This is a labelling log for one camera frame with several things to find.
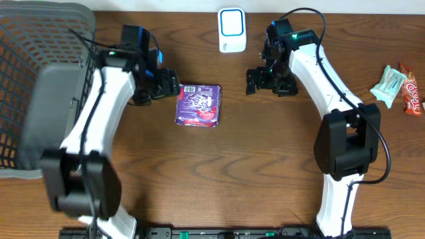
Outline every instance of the red snack bag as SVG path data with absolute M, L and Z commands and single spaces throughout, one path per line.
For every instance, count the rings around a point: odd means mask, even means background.
M 420 116 L 420 103 L 418 94 L 418 85 L 413 75 L 412 68 L 400 63 L 398 71 L 407 76 L 402 88 L 404 100 L 404 112 L 413 116 Z

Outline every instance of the light blue packet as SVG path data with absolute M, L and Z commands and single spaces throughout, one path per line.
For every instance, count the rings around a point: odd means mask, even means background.
M 381 81 L 371 89 L 371 92 L 377 97 L 377 100 L 385 102 L 389 109 L 406 79 L 407 76 L 401 74 L 398 70 L 386 66 Z

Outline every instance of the white wall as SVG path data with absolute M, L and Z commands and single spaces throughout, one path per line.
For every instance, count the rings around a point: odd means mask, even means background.
M 248 13 L 284 13 L 311 7 L 323 13 L 425 14 L 425 0 L 50 0 L 81 3 L 100 11 L 218 12 L 241 7 Z

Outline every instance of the purple package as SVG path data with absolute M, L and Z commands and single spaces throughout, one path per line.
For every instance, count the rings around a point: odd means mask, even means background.
M 179 125 L 215 127 L 220 110 L 220 86 L 180 85 L 175 122 Z

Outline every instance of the wooden tabletop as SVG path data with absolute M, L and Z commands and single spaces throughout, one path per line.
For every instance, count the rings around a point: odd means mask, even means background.
M 222 89 L 216 128 L 176 125 L 175 97 L 150 107 L 125 108 L 114 139 L 113 163 L 122 203 L 134 216 L 176 227 L 269 227 L 310 224 L 321 203 L 323 175 L 313 156 L 321 123 L 298 82 L 299 94 L 278 98 L 261 90 L 245 95 L 245 73 L 263 66 L 266 27 L 279 14 L 247 14 L 244 52 L 218 50 L 215 13 L 97 12 L 96 39 L 118 41 L 123 24 L 143 25 L 158 39 L 165 65 L 184 84 Z M 364 103 L 377 103 L 392 171 L 356 196 L 354 226 L 387 226 L 393 238 L 425 234 L 425 118 L 407 115 L 400 95 L 391 109 L 369 92 L 384 67 L 413 67 L 425 97 L 425 16 L 326 14 L 323 41 L 330 63 Z M 295 30 L 322 22 L 290 17 Z M 366 179 L 383 174 L 382 147 Z M 81 226 L 51 211 L 42 180 L 0 179 L 0 238 L 57 238 L 63 226 Z

